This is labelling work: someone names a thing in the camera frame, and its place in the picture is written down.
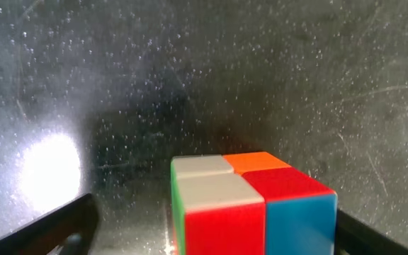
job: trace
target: table surface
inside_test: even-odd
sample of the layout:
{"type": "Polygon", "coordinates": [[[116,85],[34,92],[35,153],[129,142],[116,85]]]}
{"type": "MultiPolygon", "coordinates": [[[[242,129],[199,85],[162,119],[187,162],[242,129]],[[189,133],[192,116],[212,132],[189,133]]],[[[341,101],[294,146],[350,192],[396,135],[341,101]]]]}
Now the table surface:
{"type": "Polygon", "coordinates": [[[408,1],[0,1],[0,236],[92,192],[168,253],[171,158],[256,150],[408,246],[408,1]]]}

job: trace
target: blue tile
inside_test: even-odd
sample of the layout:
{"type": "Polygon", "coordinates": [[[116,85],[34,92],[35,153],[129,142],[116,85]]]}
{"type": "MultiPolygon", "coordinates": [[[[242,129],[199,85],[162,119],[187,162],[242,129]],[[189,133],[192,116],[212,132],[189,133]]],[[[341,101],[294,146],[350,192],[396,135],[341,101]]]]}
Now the blue tile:
{"type": "Polygon", "coordinates": [[[332,255],[336,195],[267,204],[266,255],[332,255]]]}

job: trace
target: colorful cube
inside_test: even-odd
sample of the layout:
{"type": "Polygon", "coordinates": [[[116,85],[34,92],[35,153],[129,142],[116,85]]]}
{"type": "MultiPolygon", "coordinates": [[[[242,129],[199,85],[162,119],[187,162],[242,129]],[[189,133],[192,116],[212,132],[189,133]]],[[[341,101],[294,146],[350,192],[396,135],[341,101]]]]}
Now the colorful cube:
{"type": "Polygon", "coordinates": [[[331,255],[337,196],[267,152],[171,162],[180,255],[331,255]]]}

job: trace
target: cube top face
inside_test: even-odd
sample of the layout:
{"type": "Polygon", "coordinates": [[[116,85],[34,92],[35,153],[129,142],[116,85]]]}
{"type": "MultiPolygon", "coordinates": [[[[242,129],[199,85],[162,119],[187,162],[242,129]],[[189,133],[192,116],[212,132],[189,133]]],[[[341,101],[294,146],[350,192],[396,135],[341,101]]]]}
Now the cube top face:
{"type": "Polygon", "coordinates": [[[282,169],[290,167],[268,152],[251,152],[223,156],[233,167],[236,174],[267,169],[282,169]]]}
{"type": "Polygon", "coordinates": [[[262,196],[237,174],[183,178],[177,180],[177,186],[186,214],[264,202],[262,196]]]}
{"type": "Polygon", "coordinates": [[[234,172],[232,166],[221,155],[174,158],[171,169],[175,171],[177,179],[234,172]]]}
{"type": "Polygon", "coordinates": [[[264,197],[267,203],[311,196],[336,195],[332,189],[292,167],[252,171],[245,173],[243,177],[264,197]]]}

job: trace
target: speckled countertop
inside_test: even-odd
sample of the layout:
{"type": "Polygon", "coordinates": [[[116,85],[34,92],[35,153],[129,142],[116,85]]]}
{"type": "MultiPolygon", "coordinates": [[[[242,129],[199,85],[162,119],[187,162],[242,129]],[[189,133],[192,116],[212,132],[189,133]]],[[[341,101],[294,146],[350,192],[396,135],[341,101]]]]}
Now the speckled countertop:
{"type": "Polygon", "coordinates": [[[169,160],[266,150],[408,246],[408,1],[0,1],[0,236],[97,195],[169,250],[169,160]]]}

